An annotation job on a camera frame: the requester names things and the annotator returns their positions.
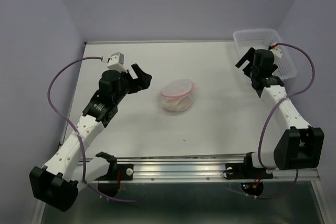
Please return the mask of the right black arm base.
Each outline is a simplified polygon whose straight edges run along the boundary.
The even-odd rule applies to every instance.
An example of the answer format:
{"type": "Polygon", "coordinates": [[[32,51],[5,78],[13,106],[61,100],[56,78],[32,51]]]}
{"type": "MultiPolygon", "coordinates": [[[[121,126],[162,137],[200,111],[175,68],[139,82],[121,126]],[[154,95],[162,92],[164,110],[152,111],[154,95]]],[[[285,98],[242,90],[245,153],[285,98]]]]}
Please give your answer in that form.
{"type": "Polygon", "coordinates": [[[263,179],[273,179],[272,173],[267,173],[264,168],[255,168],[252,163],[251,153],[248,153],[242,163],[226,163],[223,177],[228,180],[242,180],[240,186],[247,196],[257,198],[264,191],[263,179]]]}

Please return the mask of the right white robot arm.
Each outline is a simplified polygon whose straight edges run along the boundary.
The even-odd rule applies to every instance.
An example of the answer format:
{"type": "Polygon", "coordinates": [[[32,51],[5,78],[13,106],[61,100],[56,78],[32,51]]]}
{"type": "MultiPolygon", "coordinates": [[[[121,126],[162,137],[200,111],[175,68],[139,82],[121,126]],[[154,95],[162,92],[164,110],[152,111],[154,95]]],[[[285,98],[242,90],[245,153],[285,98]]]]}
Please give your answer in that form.
{"type": "Polygon", "coordinates": [[[265,124],[274,118],[283,131],[274,150],[262,151],[266,133],[262,129],[258,150],[246,154],[244,162],[234,169],[240,178],[272,178],[272,170],[312,169],[319,164],[324,132],[311,126],[291,102],[292,95],[286,93],[283,81],[274,75],[277,70],[275,61],[281,58],[278,44],[268,49],[249,48],[241,60],[236,63],[246,67],[244,74],[250,78],[251,86],[261,100],[271,109],[265,124]]]}

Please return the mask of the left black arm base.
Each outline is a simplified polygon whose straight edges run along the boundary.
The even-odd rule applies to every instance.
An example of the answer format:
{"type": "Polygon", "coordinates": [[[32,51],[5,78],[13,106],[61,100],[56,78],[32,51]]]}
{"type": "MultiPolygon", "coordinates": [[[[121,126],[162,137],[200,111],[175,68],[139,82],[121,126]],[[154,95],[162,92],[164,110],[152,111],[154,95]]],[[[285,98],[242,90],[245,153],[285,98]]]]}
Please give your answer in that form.
{"type": "Polygon", "coordinates": [[[122,203],[136,202],[116,197],[121,189],[121,183],[133,180],[133,164],[118,164],[116,157],[100,152],[88,163],[87,172],[87,186],[101,199],[122,203]]]}

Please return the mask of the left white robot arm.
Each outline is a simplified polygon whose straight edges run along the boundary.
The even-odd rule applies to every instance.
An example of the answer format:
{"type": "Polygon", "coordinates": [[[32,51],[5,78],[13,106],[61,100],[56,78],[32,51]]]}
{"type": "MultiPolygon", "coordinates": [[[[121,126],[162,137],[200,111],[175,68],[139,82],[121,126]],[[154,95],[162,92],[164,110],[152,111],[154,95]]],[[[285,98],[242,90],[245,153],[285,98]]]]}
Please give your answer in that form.
{"type": "Polygon", "coordinates": [[[132,66],[137,78],[120,63],[108,64],[98,82],[98,89],[74,125],[73,132],[56,154],[43,167],[34,167],[29,173],[33,195],[36,199],[67,211],[76,201],[80,190],[95,179],[120,178],[117,158],[100,152],[87,162],[86,150],[93,140],[107,127],[118,111],[118,105],[127,94],[148,89],[152,80],[135,63],[132,66]]]}

